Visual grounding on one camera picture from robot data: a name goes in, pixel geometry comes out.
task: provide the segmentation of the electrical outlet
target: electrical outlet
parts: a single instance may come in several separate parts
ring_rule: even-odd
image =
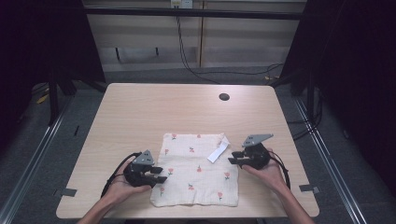
[[[192,8],[192,0],[181,0],[181,8]]]
[[[171,0],[171,8],[181,8],[181,0]]]

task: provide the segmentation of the gray carpet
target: gray carpet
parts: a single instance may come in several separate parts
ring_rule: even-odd
[[[266,68],[212,68],[194,71],[233,71],[257,73]],[[271,77],[278,75],[280,67],[271,71]],[[265,85],[272,80],[260,75],[240,74],[204,74],[205,78],[216,80],[221,84]],[[205,83],[186,69],[169,69],[162,71],[107,73],[108,83],[143,82],[143,83]],[[35,179],[30,186],[12,223],[75,223],[75,220],[61,220],[55,211],[60,198],[53,196],[56,189],[65,188],[68,178],[77,161],[78,154],[92,125],[103,94],[77,83],[78,93],[68,107],[63,123],[54,137],[49,151],[45,155]],[[301,120],[288,85],[276,88],[286,120]],[[18,181],[25,164],[39,143],[47,128],[49,119],[48,102],[42,105],[31,103],[22,120],[19,134],[10,144],[8,154],[0,160],[1,198],[3,205],[8,194]],[[290,124],[291,133],[303,131],[302,123]],[[340,168],[353,195],[361,206],[368,223],[395,223],[396,202],[378,175],[361,157],[353,139],[346,139],[342,124],[324,103],[323,119],[318,126],[325,143]],[[316,194],[320,214],[315,217],[317,223],[353,223],[343,201],[332,182],[309,135],[295,142],[311,185],[319,187]],[[289,223],[286,218],[267,218],[267,223]],[[105,220],[104,223],[123,223],[123,220]]]

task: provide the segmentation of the white paper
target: white paper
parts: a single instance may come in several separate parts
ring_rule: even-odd
[[[210,160],[211,162],[215,162],[229,144],[230,142],[228,141],[227,137],[224,136],[223,139],[221,140],[219,147],[216,148],[216,150],[212,152],[212,154],[210,154],[210,156],[207,159]]]

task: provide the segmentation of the floral cloth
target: floral cloth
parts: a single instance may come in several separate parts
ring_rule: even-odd
[[[227,148],[214,163],[207,159],[223,137],[224,133],[166,133],[156,165],[168,178],[153,188],[150,201],[155,206],[237,206],[238,168],[228,161],[231,150]]]

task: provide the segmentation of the cable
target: cable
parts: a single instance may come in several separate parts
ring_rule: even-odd
[[[187,62],[187,57],[186,57],[186,53],[184,51],[184,45],[183,45],[183,39],[181,37],[181,29],[180,29],[180,17],[176,17],[177,19],[177,31],[178,31],[178,42],[179,42],[179,50],[180,50],[180,57],[181,57],[181,61],[183,62],[184,67],[191,72],[193,75],[195,75],[196,77],[202,79],[202,80],[206,80],[206,81],[210,81],[213,82],[215,84],[220,84],[219,82],[209,79],[209,78],[205,78],[205,77],[200,77],[198,76],[194,71],[191,70],[188,62]]]
[[[131,157],[138,157],[138,156],[140,156],[140,154],[142,154],[142,153],[141,153],[141,152],[133,153],[133,154],[127,156],[127,157],[120,163],[120,165],[119,165],[119,166],[117,167],[117,169],[114,171],[113,175],[111,175],[110,178],[107,180],[107,182],[106,182],[106,184],[105,184],[105,187],[104,187],[103,190],[102,190],[102,195],[100,196],[101,198],[106,194],[106,192],[107,192],[107,190],[108,190],[108,187],[110,187],[110,185],[111,185],[111,183],[113,182],[114,178],[116,178],[117,176],[119,176],[119,175],[117,175],[117,172],[119,171],[119,169],[121,168],[121,166],[122,166],[126,161],[128,161],[129,158],[131,158]]]
[[[275,152],[271,151],[270,153],[274,154],[276,158],[278,158],[277,160],[276,158],[270,155],[270,159],[275,161],[280,166],[280,168],[282,168],[283,175],[285,176],[286,186],[288,186],[288,188],[290,189],[289,170],[286,169],[285,163],[283,163],[282,159],[280,159],[280,157]]]
[[[308,133],[312,133],[320,124],[321,119],[322,119],[322,114],[323,114],[323,95],[321,94],[321,91],[318,92],[318,104],[317,104],[317,111],[318,113],[315,115],[315,125],[311,128],[308,128],[308,130],[304,130],[302,132],[296,133],[293,135],[293,140],[297,141],[301,139],[302,137],[306,136]]]
[[[205,77],[200,77],[198,75],[207,75],[207,74],[237,74],[237,75],[246,75],[246,76],[256,76],[256,75],[260,75],[260,74],[265,74],[265,73],[269,73],[270,71],[278,68],[281,65],[284,65],[283,63],[274,63],[269,65],[265,71],[261,71],[261,72],[256,72],[256,73],[243,73],[243,72],[225,72],[225,71],[218,71],[218,72],[196,72],[196,71],[192,71],[192,69],[189,66],[189,63],[187,61],[187,56],[184,50],[184,44],[183,44],[183,38],[182,38],[182,34],[181,34],[181,28],[180,28],[180,17],[177,17],[177,31],[178,31],[178,41],[179,41],[179,51],[180,51],[180,57],[181,57],[181,61],[184,65],[184,67],[191,72],[193,75],[195,75],[196,77],[206,80],[206,81],[210,81],[216,84],[220,84],[219,82],[209,79],[209,78],[205,78]]]

